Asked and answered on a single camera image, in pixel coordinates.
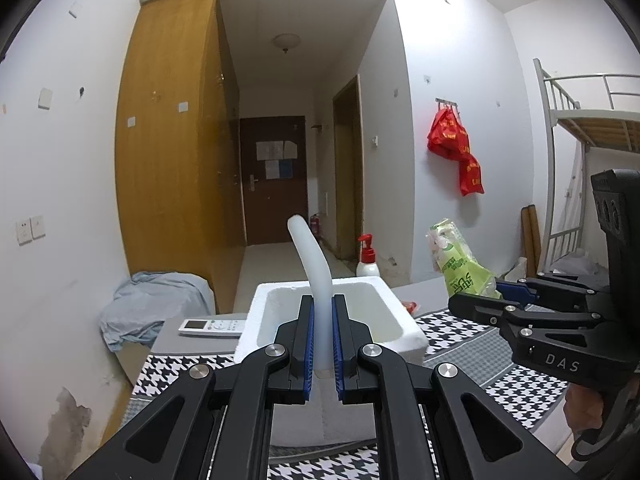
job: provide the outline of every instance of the wooden wardrobe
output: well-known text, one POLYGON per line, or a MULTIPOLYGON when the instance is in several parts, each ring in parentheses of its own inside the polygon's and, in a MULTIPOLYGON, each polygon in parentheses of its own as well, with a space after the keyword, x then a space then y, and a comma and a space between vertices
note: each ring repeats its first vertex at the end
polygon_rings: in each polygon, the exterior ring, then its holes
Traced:
POLYGON ((144 3, 115 132, 129 272, 197 274, 221 314, 233 310, 244 253, 238 101, 219 1, 144 3))

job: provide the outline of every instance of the bent white plastic tube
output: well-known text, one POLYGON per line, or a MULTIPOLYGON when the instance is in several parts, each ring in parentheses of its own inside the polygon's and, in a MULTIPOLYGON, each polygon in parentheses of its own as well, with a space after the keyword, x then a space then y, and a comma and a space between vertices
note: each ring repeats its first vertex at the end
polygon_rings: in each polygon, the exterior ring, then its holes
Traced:
POLYGON ((314 370, 330 370, 334 367, 331 306, 334 286, 329 264, 302 216, 292 216, 287 222, 287 227, 302 260, 302 266, 305 267, 314 297, 314 370))

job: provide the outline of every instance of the white remote control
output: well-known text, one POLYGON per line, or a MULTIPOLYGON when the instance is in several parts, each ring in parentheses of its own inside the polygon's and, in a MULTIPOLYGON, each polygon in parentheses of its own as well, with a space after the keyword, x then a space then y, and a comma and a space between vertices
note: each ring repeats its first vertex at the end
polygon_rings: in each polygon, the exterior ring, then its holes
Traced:
POLYGON ((240 337, 244 319, 185 319, 178 333, 204 337, 240 337))

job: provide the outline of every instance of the silver screw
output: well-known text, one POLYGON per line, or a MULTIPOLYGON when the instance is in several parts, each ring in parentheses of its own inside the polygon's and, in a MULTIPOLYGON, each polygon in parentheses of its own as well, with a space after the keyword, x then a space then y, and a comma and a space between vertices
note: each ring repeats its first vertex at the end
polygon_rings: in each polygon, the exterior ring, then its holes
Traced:
POLYGON ((265 348, 264 351, 269 357, 280 357, 284 354, 285 348, 281 344, 273 343, 267 345, 267 348, 265 348))
POLYGON ((189 368, 189 375, 194 379, 204 379, 209 375, 209 367, 207 365, 193 365, 189 368))
POLYGON ((362 347, 362 353, 367 357, 378 357, 382 354, 382 348, 379 345, 368 344, 362 347))
POLYGON ((458 367, 456 365, 452 365, 451 363, 442 363, 438 366, 438 373, 441 376, 450 379, 458 374, 458 367))

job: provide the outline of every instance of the human hand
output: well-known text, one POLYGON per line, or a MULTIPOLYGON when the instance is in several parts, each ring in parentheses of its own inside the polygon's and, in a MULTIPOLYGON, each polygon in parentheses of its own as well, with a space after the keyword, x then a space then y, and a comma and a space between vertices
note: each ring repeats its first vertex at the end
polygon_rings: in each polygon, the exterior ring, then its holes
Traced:
MULTIPOLYGON (((638 394, 639 378, 631 379, 629 399, 638 394)), ((602 396, 589 388, 571 384, 564 397, 564 416, 569 428, 576 433, 584 430, 597 430, 602 427, 602 396)))

